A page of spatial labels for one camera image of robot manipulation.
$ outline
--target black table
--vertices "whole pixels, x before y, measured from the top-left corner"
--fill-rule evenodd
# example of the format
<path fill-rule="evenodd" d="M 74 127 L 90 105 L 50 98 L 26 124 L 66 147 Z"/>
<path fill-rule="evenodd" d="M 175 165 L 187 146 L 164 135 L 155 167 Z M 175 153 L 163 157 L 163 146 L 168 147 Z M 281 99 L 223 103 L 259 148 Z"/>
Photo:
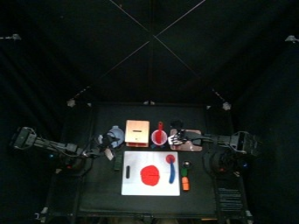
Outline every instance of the black table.
<path fill-rule="evenodd" d="M 169 134 L 171 121 L 180 119 L 183 127 L 200 130 L 213 135 L 232 134 L 229 112 L 221 107 L 203 107 L 197 105 L 136 105 L 136 104 L 92 104 L 77 105 L 69 108 L 61 141 L 74 143 L 82 147 L 92 137 L 105 133 L 113 125 L 125 130 L 126 120 L 149 121 L 149 133 L 163 122 L 164 131 Z M 122 147 L 124 151 L 169 151 L 164 148 Z M 180 196 L 124 196 L 121 195 L 122 168 L 116 171 L 114 161 L 106 157 L 88 160 L 90 167 L 80 176 L 54 174 L 49 197 L 46 201 L 46 216 L 68 216 L 74 223 L 81 216 L 121 216 L 136 217 L 144 220 L 152 218 L 189 218 L 219 219 L 235 217 L 235 213 L 220 210 L 219 189 L 225 185 L 237 189 L 241 198 L 241 211 L 247 209 L 241 179 L 228 177 L 219 182 L 204 169 L 204 153 L 209 146 L 204 145 L 201 151 L 179 151 L 179 165 L 184 160 L 191 161 L 192 168 L 188 173 L 191 190 L 180 191 Z"/>

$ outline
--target cable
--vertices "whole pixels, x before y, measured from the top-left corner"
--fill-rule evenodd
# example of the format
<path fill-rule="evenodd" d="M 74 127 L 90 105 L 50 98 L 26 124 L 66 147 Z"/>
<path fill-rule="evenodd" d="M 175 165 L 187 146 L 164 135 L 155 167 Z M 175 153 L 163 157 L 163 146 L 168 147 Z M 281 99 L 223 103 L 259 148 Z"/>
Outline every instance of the cable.
<path fill-rule="evenodd" d="M 56 148 L 56 145 L 53 145 L 52 143 L 49 143 L 49 146 L 58 152 L 58 153 L 61 153 L 62 155 L 65 155 L 66 157 L 70 157 L 70 158 L 77 158 L 77 157 L 80 157 L 80 154 L 78 155 L 70 155 L 70 154 L 68 154 L 68 153 L 65 153 L 64 151 L 61 151 L 61 150 L 58 150 L 57 148 Z"/>

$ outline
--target blue object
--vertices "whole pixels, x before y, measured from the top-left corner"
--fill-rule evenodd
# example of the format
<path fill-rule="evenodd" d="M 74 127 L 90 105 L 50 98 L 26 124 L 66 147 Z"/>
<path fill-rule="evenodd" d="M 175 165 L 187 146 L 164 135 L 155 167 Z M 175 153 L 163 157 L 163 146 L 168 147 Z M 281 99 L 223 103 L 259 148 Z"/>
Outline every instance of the blue object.
<path fill-rule="evenodd" d="M 169 184 L 173 182 L 175 178 L 175 169 L 173 169 L 173 161 L 171 160 L 171 177 L 169 177 Z"/>

